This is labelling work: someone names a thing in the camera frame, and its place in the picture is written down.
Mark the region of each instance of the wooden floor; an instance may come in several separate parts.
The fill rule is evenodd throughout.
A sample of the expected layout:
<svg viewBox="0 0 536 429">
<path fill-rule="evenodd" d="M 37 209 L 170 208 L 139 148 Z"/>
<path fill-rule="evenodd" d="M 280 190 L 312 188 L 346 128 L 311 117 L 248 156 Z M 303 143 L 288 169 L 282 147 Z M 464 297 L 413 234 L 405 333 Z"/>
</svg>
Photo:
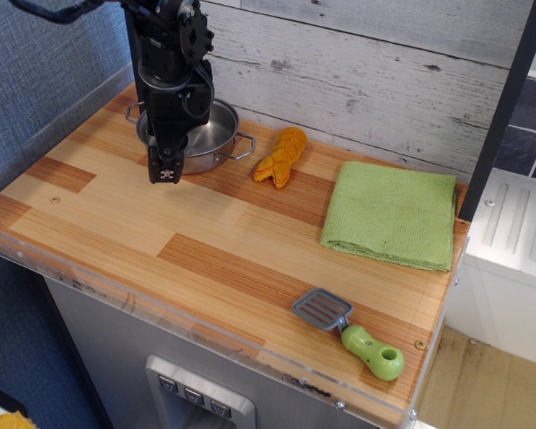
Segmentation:
<svg viewBox="0 0 536 429">
<path fill-rule="evenodd" d="M 445 328 L 419 418 L 438 429 L 536 429 L 536 364 Z"/>
</svg>

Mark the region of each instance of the green towel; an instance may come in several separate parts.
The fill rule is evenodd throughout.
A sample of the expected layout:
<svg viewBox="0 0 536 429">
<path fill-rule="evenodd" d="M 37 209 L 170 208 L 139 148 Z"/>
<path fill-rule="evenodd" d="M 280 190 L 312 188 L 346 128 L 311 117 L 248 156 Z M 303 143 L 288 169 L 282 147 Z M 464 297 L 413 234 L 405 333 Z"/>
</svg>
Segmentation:
<svg viewBox="0 0 536 429">
<path fill-rule="evenodd" d="M 350 161 L 331 195 L 326 248 L 424 270 L 450 270 L 456 177 Z"/>
</svg>

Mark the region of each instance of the white vent grille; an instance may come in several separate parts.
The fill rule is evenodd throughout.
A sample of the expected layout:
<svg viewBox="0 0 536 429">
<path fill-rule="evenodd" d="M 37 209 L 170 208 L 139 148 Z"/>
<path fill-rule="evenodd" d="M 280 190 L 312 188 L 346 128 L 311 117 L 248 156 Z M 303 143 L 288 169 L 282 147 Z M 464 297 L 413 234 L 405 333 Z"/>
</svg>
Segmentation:
<svg viewBox="0 0 536 429">
<path fill-rule="evenodd" d="M 536 277 L 536 179 L 494 169 L 466 254 Z"/>
</svg>

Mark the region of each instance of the white wood plank wall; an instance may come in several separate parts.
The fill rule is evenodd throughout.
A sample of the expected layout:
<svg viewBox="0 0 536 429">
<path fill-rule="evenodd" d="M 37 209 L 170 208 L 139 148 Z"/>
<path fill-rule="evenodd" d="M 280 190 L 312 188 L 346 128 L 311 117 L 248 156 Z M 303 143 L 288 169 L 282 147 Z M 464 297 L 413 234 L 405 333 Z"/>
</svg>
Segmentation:
<svg viewBox="0 0 536 429">
<path fill-rule="evenodd" d="M 469 182 L 532 0 L 214 0 L 243 119 Z"/>
</svg>

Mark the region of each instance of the toy corn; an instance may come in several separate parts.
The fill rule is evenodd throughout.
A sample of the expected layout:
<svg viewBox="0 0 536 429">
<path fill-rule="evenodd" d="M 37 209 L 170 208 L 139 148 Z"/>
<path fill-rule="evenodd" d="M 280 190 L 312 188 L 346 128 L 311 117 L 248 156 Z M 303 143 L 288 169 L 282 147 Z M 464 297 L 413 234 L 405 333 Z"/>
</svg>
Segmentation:
<svg viewBox="0 0 536 429">
<path fill-rule="evenodd" d="M 295 163 L 304 148 L 307 137 L 295 127 L 280 131 L 272 152 L 256 166 L 254 180 L 263 181 L 271 177 L 276 188 L 282 188 L 289 179 L 290 166 Z"/>
</svg>

